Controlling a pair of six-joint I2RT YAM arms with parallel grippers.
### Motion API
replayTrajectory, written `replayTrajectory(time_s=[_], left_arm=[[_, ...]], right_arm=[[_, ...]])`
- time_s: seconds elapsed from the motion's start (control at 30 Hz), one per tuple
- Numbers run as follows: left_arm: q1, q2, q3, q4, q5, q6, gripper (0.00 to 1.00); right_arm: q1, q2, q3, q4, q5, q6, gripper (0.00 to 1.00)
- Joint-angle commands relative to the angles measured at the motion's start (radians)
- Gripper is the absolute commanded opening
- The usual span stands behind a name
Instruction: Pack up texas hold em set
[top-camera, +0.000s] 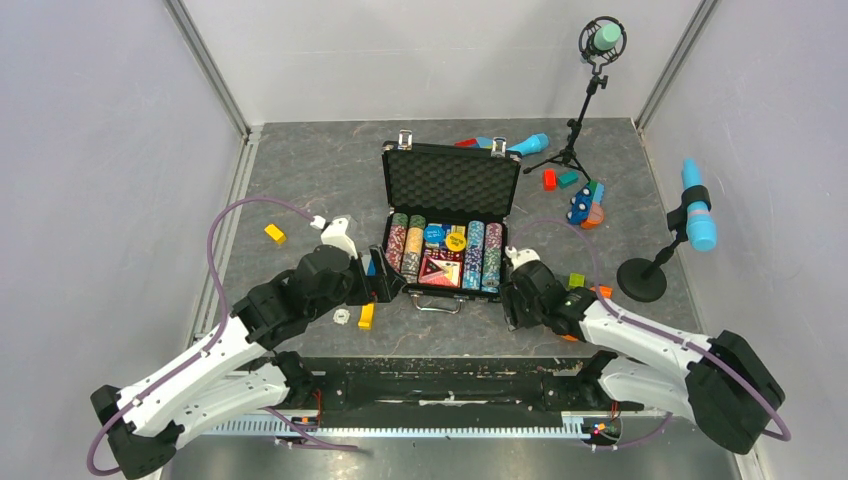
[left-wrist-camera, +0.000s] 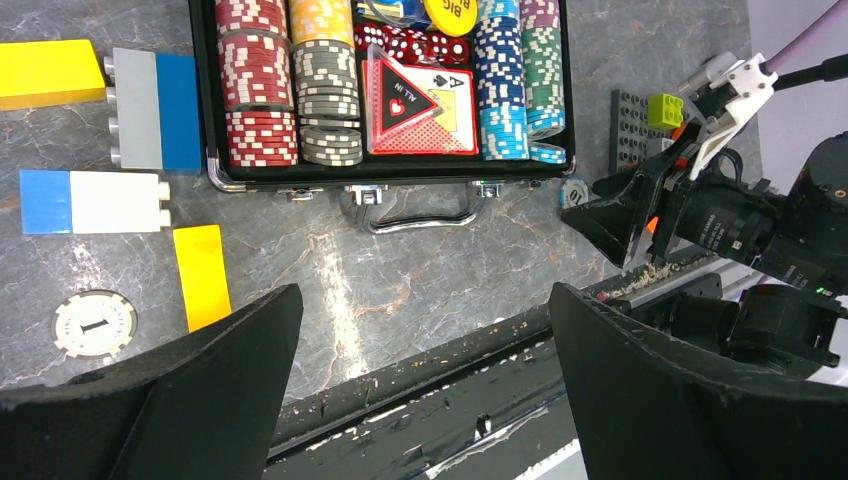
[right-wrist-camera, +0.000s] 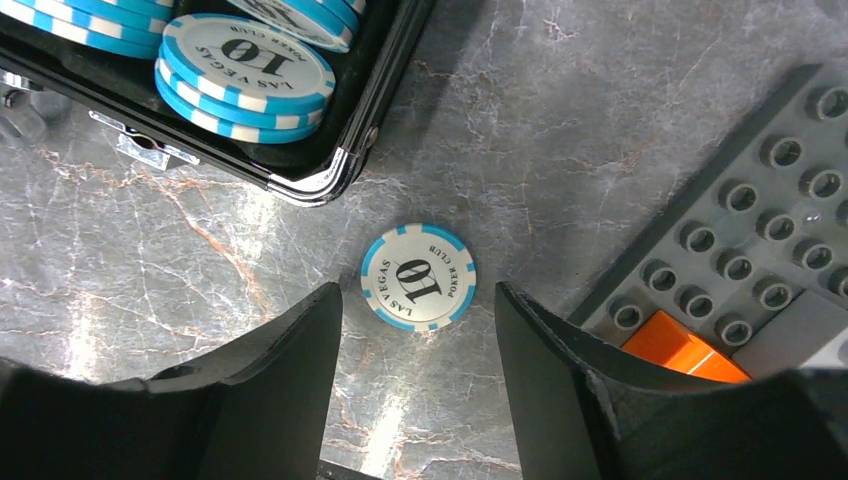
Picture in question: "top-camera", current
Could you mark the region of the grey poker chip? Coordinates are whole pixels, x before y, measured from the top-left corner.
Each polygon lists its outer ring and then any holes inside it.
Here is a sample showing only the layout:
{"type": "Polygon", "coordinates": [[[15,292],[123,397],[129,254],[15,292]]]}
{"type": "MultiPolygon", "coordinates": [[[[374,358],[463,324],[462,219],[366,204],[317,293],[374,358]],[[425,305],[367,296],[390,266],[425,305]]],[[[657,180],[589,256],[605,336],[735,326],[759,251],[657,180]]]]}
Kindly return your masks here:
{"type": "Polygon", "coordinates": [[[345,325],[349,322],[351,318],[351,313],[349,310],[345,308],[337,309],[333,314],[333,322],[338,325],[345,325]]]}

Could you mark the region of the blue round button chip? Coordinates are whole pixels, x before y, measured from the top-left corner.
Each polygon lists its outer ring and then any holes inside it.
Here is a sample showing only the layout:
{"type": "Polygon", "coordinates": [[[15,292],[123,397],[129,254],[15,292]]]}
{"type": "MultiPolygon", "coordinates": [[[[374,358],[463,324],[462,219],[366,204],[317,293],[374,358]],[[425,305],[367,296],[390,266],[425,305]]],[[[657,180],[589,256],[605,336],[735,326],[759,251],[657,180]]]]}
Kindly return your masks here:
{"type": "Polygon", "coordinates": [[[443,224],[430,223],[424,229],[424,242],[428,248],[439,248],[446,236],[443,224]]]}

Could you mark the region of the yellow round button chip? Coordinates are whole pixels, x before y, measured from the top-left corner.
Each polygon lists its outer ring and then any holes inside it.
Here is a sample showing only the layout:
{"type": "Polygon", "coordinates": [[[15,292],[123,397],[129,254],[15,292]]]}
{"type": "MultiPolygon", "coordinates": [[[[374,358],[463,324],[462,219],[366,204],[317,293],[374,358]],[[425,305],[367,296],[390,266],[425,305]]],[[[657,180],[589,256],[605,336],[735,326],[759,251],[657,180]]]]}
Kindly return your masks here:
{"type": "Polygon", "coordinates": [[[451,232],[444,240],[445,247],[452,252],[462,252],[466,249],[467,240],[462,232],[451,232]]]}

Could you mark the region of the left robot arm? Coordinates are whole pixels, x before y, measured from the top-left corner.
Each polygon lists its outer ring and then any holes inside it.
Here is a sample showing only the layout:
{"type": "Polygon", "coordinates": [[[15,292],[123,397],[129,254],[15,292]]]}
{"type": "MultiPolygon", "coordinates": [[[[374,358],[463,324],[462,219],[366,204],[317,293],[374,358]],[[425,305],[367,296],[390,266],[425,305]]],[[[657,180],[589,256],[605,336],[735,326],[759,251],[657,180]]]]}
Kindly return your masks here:
{"type": "Polygon", "coordinates": [[[248,291],[211,332],[153,374],[124,388],[104,385],[90,400],[108,441],[113,473],[141,479],[166,465],[199,434],[280,404],[302,407],[314,377],[283,342],[342,306],[389,303],[405,287],[384,250],[357,252],[348,220],[325,224],[321,243],[298,265],[248,291]]]}

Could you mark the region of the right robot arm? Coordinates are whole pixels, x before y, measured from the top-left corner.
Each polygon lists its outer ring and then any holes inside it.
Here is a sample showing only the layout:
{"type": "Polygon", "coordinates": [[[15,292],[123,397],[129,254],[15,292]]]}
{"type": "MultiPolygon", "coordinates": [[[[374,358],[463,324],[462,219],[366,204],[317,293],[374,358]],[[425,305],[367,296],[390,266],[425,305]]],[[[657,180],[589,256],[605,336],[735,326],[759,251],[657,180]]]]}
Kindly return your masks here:
{"type": "Polygon", "coordinates": [[[768,435],[786,395],[744,337],[678,330],[585,287],[567,288],[533,249],[508,247],[505,256],[508,279],[500,294],[511,327],[542,325],[599,347],[578,375],[585,405],[616,401],[663,410],[740,455],[768,435]]]}

